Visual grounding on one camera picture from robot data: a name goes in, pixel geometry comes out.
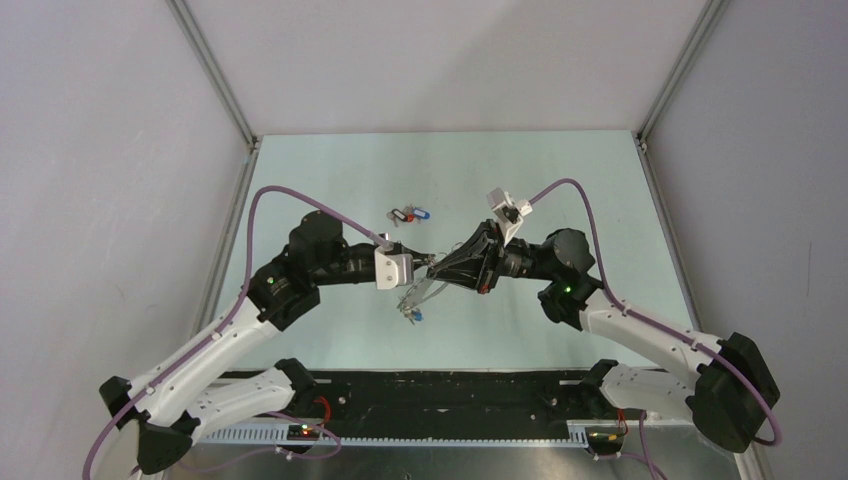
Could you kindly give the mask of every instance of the gray wall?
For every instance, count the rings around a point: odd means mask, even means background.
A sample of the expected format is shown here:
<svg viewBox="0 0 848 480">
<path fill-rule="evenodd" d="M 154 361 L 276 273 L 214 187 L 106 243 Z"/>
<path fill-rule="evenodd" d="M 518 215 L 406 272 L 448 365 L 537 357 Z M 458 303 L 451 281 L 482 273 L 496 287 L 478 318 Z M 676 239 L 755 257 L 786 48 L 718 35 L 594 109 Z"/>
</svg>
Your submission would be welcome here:
<svg viewBox="0 0 848 480">
<path fill-rule="evenodd" d="M 79 478 L 185 341 L 244 159 L 165 2 L 3 2 L 0 476 Z"/>
<path fill-rule="evenodd" d="M 846 47 L 848 2 L 731 2 L 649 139 L 704 327 L 782 390 L 779 479 L 848 475 Z"/>
</svg>

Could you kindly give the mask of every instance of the white wall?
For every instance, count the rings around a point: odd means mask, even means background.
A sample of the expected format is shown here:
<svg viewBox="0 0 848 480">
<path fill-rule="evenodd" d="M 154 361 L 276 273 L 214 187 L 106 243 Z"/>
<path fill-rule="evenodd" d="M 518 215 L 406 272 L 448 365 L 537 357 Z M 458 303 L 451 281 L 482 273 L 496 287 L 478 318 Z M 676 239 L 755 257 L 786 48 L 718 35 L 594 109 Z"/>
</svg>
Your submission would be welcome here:
<svg viewBox="0 0 848 480">
<path fill-rule="evenodd" d="M 636 130 L 705 0 L 189 3 L 269 134 Z"/>
<path fill-rule="evenodd" d="M 649 139 L 705 328 L 752 336 L 782 391 L 778 479 L 848 474 L 846 20 L 731 2 Z"/>
<path fill-rule="evenodd" d="M 165 2 L 0 9 L 0 471 L 79 478 L 187 337 L 245 158 Z"/>
</svg>

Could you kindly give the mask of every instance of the robotic arm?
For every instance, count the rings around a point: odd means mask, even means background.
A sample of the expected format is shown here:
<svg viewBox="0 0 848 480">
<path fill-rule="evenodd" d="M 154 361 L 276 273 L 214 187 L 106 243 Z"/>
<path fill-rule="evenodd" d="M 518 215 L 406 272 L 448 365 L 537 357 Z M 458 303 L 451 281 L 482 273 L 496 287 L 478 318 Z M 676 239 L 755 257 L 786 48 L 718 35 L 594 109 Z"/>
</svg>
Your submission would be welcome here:
<svg viewBox="0 0 848 480">
<path fill-rule="evenodd" d="M 222 315 L 162 364 L 132 380 L 112 377 L 101 386 L 100 395 L 113 416 L 142 390 L 146 392 L 117 422 L 119 429 L 131 421 L 138 423 L 141 471 L 152 474 L 168 468 L 204 435 L 244 419 L 269 411 L 304 413 L 315 398 L 315 381 L 294 359 L 281 360 L 256 377 L 204 389 L 246 352 L 317 306 L 319 286 L 374 281 L 378 289 L 388 290 L 412 283 L 415 270 L 422 266 L 428 267 L 428 281 L 480 294 L 490 292 L 503 276 L 549 281 L 538 298 L 551 321 L 609 338 L 664 369 L 632 369 L 602 360 L 583 380 L 588 388 L 599 390 L 614 407 L 650 409 L 693 421 L 718 445 L 734 452 L 747 448 L 765 420 L 747 389 L 695 344 L 635 320 L 634 312 L 642 309 L 616 308 L 603 282 L 587 273 L 595 259 L 582 232 L 561 229 L 541 244 L 528 243 L 514 236 L 532 211 L 529 202 L 515 202 L 501 189 L 490 193 L 488 200 L 497 220 L 480 223 L 468 241 L 439 262 L 400 243 L 349 245 L 339 220 L 321 211 L 305 216 L 280 255 L 256 271 L 245 300 L 225 328 L 219 328 L 226 318 Z M 415 308 L 414 297 L 404 301 L 409 302 L 406 308 Z M 749 339 L 734 334 L 724 341 L 660 322 L 719 352 L 756 386 L 769 407 L 779 398 Z M 167 378 L 150 386 L 168 370 Z"/>
</svg>

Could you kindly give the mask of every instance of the bunch of keys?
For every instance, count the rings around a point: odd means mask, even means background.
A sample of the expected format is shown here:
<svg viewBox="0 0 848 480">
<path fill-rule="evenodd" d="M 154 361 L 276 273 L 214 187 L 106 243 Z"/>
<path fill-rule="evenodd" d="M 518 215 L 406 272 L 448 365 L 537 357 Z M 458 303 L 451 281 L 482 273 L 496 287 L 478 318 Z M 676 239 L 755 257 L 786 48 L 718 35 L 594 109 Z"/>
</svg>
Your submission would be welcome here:
<svg viewBox="0 0 848 480">
<path fill-rule="evenodd" d="M 418 223 L 421 223 L 421 220 L 427 220 L 430 218 L 430 212 L 419 207 L 407 205 L 403 210 L 393 208 L 386 214 L 386 218 L 391 220 L 395 225 L 395 228 L 397 228 L 398 222 L 412 223 L 417 220 Z"/>
</svg>

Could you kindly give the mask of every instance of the white table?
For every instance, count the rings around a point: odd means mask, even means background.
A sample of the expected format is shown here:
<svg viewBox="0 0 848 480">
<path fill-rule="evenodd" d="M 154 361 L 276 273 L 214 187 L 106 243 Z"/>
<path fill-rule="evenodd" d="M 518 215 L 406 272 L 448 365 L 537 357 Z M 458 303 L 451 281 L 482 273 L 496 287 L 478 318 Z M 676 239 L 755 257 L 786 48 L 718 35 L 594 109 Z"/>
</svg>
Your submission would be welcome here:
<svg viewBox="0 0 848 480">
<path fill-rule="evenodd" d="M 265 185 L 285 185 L 374 231 L 390 232 L 412 249 L 440 252 L 465 241 L 480 221 L 492 217 L 486 194 L 493 188 L 529 199 L 566 176 L 588 192 L 615 292 L 691 326 L 630 132 L 266 136 L 247 203 Z M 430 211 L 432 218 L 393 227 L 386 212 L 409 203 Z M 282 250 L 289 231 L 310 210 L 282 194 L 263 197 L 254 269 Z M 219 309 L 242 282 L 246 224 L 245 212 Z M 580 197 L 567 185 L 536 205 L 518 237 L 540 243 L 563 227 L 589 234 Z M 348 227 L 345 238 L 351 244 L 366 241 Z M 597 277 L 597 268 L 591 273 Z M 606 339 L 550 322 L 536 298 L 546 284 L 502 278 L 488 295 L 451 286 L 422 306 L 424 320 L 415 326 L 395 308 L 405 289 L 322 287 L 320 306 L 235 367 L 266 368 L 288 357 L 310 369 L 582 368 L 601 358 L 652 365 Z"/>
</svg>

